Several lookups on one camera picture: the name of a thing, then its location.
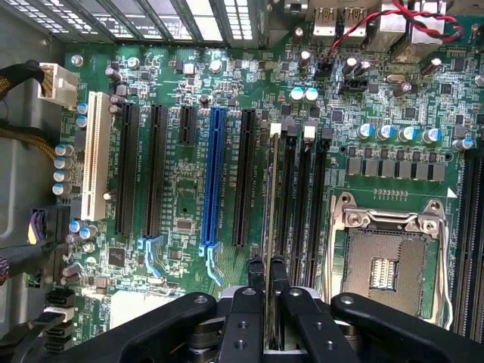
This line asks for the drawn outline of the CPU socket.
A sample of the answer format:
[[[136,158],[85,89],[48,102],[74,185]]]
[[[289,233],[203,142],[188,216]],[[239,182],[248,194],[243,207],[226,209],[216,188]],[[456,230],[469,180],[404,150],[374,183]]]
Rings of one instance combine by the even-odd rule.
[[[335,229],[331,299],[339,293],[356,293],[442,327],[439,238],[386,228]]]

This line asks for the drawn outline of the green motherboard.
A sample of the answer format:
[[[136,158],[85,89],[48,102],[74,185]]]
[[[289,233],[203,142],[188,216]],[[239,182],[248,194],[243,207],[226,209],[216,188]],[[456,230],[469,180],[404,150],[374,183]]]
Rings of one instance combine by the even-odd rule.
[[[70,69],[79,74],[79,103],[75,113],[62,119],[61,143],[57,149],[54,191],[62,206],[70,208],[62,287],[75,293],[73,320],[67,336],[83,343],[119,325],[110,323],[111,297],[119,290],[148,292],[176,298],[194,291],[220,297],[227,287],[247,280],[247,261],[265,260],[264,219],[272,123],[281,124],[278,157],[275,251],[286,267],[289,258],[281,252],[281,210],[284,149],[287,127],[298,129],[293,174],[293,199],[287,249],[292,257],[290,283],[297,284],[296,263],[299,224],[297,199],[299,153],[304,126],[315,126],[306,210],[302,286],[323,293],[324,259],[330,199],[348,191],[360,207],[420,212],[431,199],[445,207],[450,246],[448,276],[455,326],[456,250],[464,152],[474,151],[473,196],[467,204],[469,230],[467,309],[465,337],[472,339],[475,277],[474,212],[477,159],[484,152],[484,16],[458,18],[464,36],[438,48],[420,63],[399,64],[389,53],[364,51],[348,45],[336,51],[314,46],[306,29],[296,31],[297,40],[285,39],[271,50],[223,48],[145,48],[93,46],[74,47]],[[320,59],[332,57],[330,77],[315,80]],[[108,186],[103,194],[106,215],[98,221],[81,219],[81,195],[85,158],[88,93],[109,96],[112,115]],[[139,106],[138,160],[132,232],[115,233],[118,156],[122,108]],[[166,161],[160,236],[155,240],[156,278],[145,265],[142,237],[144,185],[150,107],[168,109]],[[194,146],[178,142],[182,106],[197,112]],[[205,168],[210,112],[223,107],[225,149],[219,207],[219,246],[214,253],[219,287],[206,271],[200,252]],[[244,247],[233,245],[234,205],[241,114],[256,111],[256,147],[253,162],[248,238]],[[374,137],[359,140],[356,129],[371,123]],[[393,125],[388,141],[376,136],[377,128]],[[406,126],[418,130],[413,142],[403,143],[398,132]],[[315,155],[321,129],[334,130],[327,153],[321,233],[315,286],[311,282],[312,207]],[[437,128],[442,139],[426,144],[424,130]]]

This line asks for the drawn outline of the long black expansion slot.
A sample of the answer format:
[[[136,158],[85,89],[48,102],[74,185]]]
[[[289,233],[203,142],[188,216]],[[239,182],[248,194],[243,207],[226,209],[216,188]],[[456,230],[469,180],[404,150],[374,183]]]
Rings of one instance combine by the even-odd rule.
[[[244,247],[248,238],[255,147],[256,111],[254,109],[244,109],[242,110],[240,122],[234,205],[233,245],[236,247]]]
[[[144,185],[142,237],[145,239],[145,265],[156,278],[161,273],[154,267],[155,240],[160,236],[166,161],[168,109],[161,104],[150,107],[147,157]]]
[[[132,232],[135,181],[138,160],[139,106],[126,103],[122,108],[118,156],[115,233]]]

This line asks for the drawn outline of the pale chipset heatsink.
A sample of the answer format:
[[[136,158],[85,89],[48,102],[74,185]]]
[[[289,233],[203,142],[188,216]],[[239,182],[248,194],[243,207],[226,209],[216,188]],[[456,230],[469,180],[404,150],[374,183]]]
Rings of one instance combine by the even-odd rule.
[[[119,290],[111,297],[110,323],[124,324],[174,300],[175,296]]]

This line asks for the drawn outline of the metal socket load plate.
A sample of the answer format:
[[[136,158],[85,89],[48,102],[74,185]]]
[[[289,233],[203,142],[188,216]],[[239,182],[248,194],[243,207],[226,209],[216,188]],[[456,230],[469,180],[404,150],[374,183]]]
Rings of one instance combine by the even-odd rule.
[[[343,192],[336,201],[332,214],[333,226],[344,228],[389,229],[428,234],[433,238],[448,236],[449,227],[444,206],[440,200],[429,200],[422,212],[392,211],[358,207],[349,192]]]

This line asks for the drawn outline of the silver rear port block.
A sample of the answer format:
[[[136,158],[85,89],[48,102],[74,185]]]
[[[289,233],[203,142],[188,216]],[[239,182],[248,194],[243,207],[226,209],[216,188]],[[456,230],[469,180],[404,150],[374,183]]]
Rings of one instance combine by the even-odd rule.
[[[414,9],[416,11],[426,11],[431,14],[439,13],[439,3],[438,2],[415,2]],[[445,28],[444,20],[437,20],[433,17],[423,17],[417,16],[416,20],[425,24],[429,29],[437,30],[439,33],[443,33]],[[410,28],[410,40],[414,44],[425,44],[425,45],[442,45],[441,39],[435,39],[428,36],[426,33],[416,29],[414,26]]]
[[[382,15],[374,37],[374,50],[388,52],[406,32],[407,20],[399,14]]]

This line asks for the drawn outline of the black RAM slot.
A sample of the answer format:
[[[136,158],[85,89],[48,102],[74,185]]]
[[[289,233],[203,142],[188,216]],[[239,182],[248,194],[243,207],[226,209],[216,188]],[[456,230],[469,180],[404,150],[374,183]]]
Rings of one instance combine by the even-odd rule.
[[[481,343],[484,340],[482,337],[484,335],[484,152],[479,155],[479,159],[476,161],[478,162],[478,169],[476,170],[478,185],[474,208],[476,213],[473,254],[475,277],[473,278],[473,324],[470,333],[473,340]]]
[[[466,309],[467,309],[467,276],[468,271],[468,252],[469,242],[472,238],[469,237],[469,230],[472,225],[470,221],[467,204],[471,201],[473,196],[473,174],[475,162],[474,151],[467,150],[464,152],[464,174],[462,175],[461,199],[459,203],[459,228],[458,228],[458,245],[456,250],[456,286],[455,286],[455,326],[454,332],[464,336],[466,329]]]

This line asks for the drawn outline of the black fan header connector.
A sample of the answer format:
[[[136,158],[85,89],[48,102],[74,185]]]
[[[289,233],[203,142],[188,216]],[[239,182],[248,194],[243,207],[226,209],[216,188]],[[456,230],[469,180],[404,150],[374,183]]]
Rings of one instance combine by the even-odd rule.
[[[334,68],[334,59],[332,57],[325,57],[320,59],[315,66],[315,80],[322,80],[330,77]]]

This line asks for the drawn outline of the black-latch RAM slot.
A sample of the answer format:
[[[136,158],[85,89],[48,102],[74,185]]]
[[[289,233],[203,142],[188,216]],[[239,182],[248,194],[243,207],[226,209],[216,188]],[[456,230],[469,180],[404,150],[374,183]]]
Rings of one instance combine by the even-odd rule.
[[[287,263],[288,277],[291,277],[291,262],[287,244],[291,238],[290,234],[290,214],[291,203],[293,199],[293,174],[294,163],[296,157],[298,129],[296,125],[289,125],[287,127],[286,144],[284,149],[284,170],[283,170],[283,194],[282,194],[282,210],[281,210],[281,252],[286,258],[289,258]]]
[[[318,265],[318,251],[320,244],[321,233],[321,214],[324,194],[324,180],[327,153],[332,142],[334,130],[330,127],[324,127],[321,129],[321,137],[317,144],[317,150],[315,155],[315,175],[314,175],[314,195],[313,195],[313,207],[312,207],[312,264],[311,264],[311,282],[312,287],[315,286],[315,278]]]

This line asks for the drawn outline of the silver USB port block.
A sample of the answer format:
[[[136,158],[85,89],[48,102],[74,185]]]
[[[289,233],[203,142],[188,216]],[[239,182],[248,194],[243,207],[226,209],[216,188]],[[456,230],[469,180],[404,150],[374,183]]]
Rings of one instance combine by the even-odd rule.
[[[315,8],[312,36],[318,41],[333,41],[341,37],[351,26],[364,20],[367,8]]]

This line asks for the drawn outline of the short black expansion slot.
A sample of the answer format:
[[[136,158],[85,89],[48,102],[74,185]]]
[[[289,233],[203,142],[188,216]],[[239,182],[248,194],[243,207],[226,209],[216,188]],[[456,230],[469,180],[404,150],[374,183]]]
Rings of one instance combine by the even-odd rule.
[[[178,142],[194,146],[197,134],[197,112],[193,106],[182,106],[179,114]]]

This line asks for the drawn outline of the white PCI expansion slot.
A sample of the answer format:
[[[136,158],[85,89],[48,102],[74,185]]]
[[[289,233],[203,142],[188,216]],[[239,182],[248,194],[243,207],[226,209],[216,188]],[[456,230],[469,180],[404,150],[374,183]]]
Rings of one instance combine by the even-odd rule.
[[[105,218],[108,186],[110,135],[112,115],[109,96],[103,92],[88,93],[88,113],[85,135],[81,219],[98,221]]]

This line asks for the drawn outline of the white power connector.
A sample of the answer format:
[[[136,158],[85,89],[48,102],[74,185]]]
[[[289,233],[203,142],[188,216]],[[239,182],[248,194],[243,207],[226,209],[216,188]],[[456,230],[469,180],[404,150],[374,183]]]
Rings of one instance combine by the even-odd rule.
[[[44,80],[37,89],[37,98],[75,111],[78,103],[79,74],[58,64],[40,63]]]

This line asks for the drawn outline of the grey metal PC case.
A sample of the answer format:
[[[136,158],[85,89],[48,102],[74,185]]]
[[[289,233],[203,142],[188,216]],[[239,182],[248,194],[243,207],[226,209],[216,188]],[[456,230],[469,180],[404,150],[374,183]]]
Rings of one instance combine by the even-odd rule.
[[[416,11],[415,2],[438,2],[439,13]],[[367,8],[368,15],[338,39],[318,41],[312,30],[319,7]],[[63,115],[77,107],[37,98],[40,63],[76,73],[70,52],[88,45],[271,50],[296,41],[299,28],[328,52],[343,45],[375,51],[378,20],[387,14],[402,15],[407,26],[386,53],[399,64],[420,63],[459,41],[458,18],[484,16],[484,0],[0,0],[0,363],[49,363],[82,344],[67,336],[76,300],[61,286],[70,208],[54,191]],[[417,16],[444,20],[443,33]],[[442,45],[411,43],[411,26]],[[262,363],[308,363],[273,283],[273,335],[265,348],[265,260],[255,257],[264,264]]]

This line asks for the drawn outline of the blue expansion slot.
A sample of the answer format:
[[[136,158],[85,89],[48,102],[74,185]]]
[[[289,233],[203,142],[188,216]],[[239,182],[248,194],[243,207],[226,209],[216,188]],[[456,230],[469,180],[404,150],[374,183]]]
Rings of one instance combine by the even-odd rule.
[[[200,252],[205,257],[207,274],[220,287],[222,279],[215,272],[214,253],[219,246],[219,207],[222,190],[222,170],[225,149],[225,119],[223,107],[213,107],[210,112],[209,134],[205,168],[203,219],[201,224]]]

